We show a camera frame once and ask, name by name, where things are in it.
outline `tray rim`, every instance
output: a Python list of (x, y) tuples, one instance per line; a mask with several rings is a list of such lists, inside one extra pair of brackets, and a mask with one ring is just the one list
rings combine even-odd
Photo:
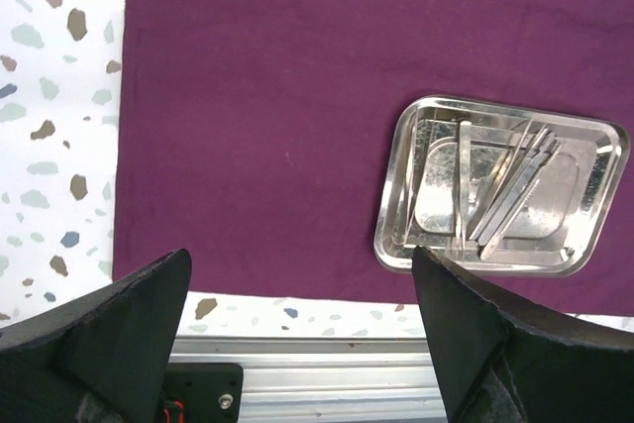
[[(389, 204), (389, 198), (391, 195), (392, 182), (396, 176), (396, 162), (397, 158), (400, 156), (401, 147), (403, 144), (402, 141), (402, 132), (404, 131), (404, 125), (407, 124), (410, 117), (414, 112), (418, 112), (424, 110), (426, 108), (438, 107), (439, 102), (460, 102), (473, 104), (477, 106), (483, 106), (484, 109), (491, 110), (491, 113), (494, 113), (496, 109), (504, 109), (507, 112), (516, 113), (518, 119), (524, 118), (527, 115), (532, 115), (533, 117), (539, 116), (548, 116), (548, 117), (558, 117), (568, 120), (575, 120), (577, 123), (582, 121), (584, 123), (592, 124), (593, 129), (602, 130), (608, 138), (616, 138), (617, 144), (615, 146), (615, 154), (616, 154), (616, 162), (612, 168), (611, 176), (608, 178), (607, 186), (605, 188), (605, 192), (603, 193), (600, 202), (599, 202), (599, 210), (596, 213), (595, 217), (593, 217), (594, 226), (592, 228), (592, 233), (588, 237), (587, 245), (584, 247), (581, 256), (578, 257), (575, 262), (571, 265), (564, 267), (563, 269), (555, 269), (553, 271), (546, 271), (543, 269), (537, 270), (524, 270), (524, 271), (513, 271), (509, 269), (491, 269), (484, 270), (480, 267), (472, 267), (466, 265), (465, 268), (469, 269), (479, 275), (491, 275), (491, 276), (525, 276), (525, 277), (566, 277), (570, 276), (579, 270), (581, 270), (589, 261), (592, 256), (596, 244), (598, 242), (598, 238), (603, 229), (603, 225), (605, 224), (605, 219), (607, 218), (607, 213), (611, 207), (611, 203), (616, 194), (616, 190), (623, 176), (623, 172), (625, 170), (625, 166), (629, 160), (630, 151), (631, 151), (631, 141), (628, 132), (621, 127), (620, 125), (599, 119), (591, 119), (584, 116), (576, 116), (573, 114), (564, 114), (558, 112), (546, 112), (533, 108), (527, 108), (522, 106), (515, 106), (510, 104), (496, 103), (491, 101), (484, 101), (478, 99), (470, 99), (458, 96), (449, 96), (442, 94), (434, 94), (423, 96), (421, 98), (416, 99), (411, 104), (409, 104), (403, 112), (400, 114), (398, 121), (396, 122), (396, 127), (394, 130), (394, 134), (392, 136), (391, 149), (389, 153), (389, 160), (387, 166), (387, 172), (385, 174), (385, 182), (383, 185), (383, 191), (381, 193), (381, 200), (378, 209), (378, 218), (376, 220), (376, 228), (374, 231), (374, 240), (373, 240), (373, 250), (374, 255), (378, 262), (385, 267), (386, 269), (394, 272), (402, 272), (408, 273), (411, 272), (411, 260), (395, 258), (391, 256), (383, 246), (382, 237), (385, 229), (385, 218), (387, 214), (387, 208)], [(465, 111), (469, 111), (467, 108), (454, 108), (456, 110), (464, 109)]]

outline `black bracket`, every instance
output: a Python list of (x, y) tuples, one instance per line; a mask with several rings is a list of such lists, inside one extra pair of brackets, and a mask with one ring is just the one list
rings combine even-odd
[(170, 364), (163, 383), (165, 423), (235, 423), (243, 370), (237, 364)]

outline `maroon fabric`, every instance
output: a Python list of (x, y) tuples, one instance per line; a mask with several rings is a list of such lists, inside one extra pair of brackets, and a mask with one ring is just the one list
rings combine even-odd
[[(115, 277), (168, 250), (192, 287), (413, 302), (372, 234), (398, 115), (429, 93), (631, 129), (634, 0), (127, 0)], [(593, 258), (497, 279), (634, 315), (631, 167)]]

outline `white speckled countertop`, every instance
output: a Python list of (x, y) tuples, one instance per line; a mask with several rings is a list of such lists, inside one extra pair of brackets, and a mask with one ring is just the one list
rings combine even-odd
[[(125, 0), (0, 0), (0, 327), (111, 281)], [(634, 330), (630, 318), (582, 316)], [(191, 292), (179, 333), (421, 337), (416, 306)]]

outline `rectangular tray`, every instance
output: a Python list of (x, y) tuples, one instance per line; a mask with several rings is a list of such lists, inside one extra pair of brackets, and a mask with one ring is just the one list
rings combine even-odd
[[(529, 119), (548, 126), (562, 146), (497, 250), (482, 261), (476, 242), (467, 241), (463, 253), (454, 238), (458, 122), (473, 123), (471, 214), (481, 180), (519, 141), (520, 125)], [(479, 273), (571, 274), (594, 249), (629, 150), (627, 133), (605, 122), (450, 97), (419, 99), (396, 126), (374, 236), (376, 257), (391, 270), (408, 271), (414, 248), (426, 246)]]

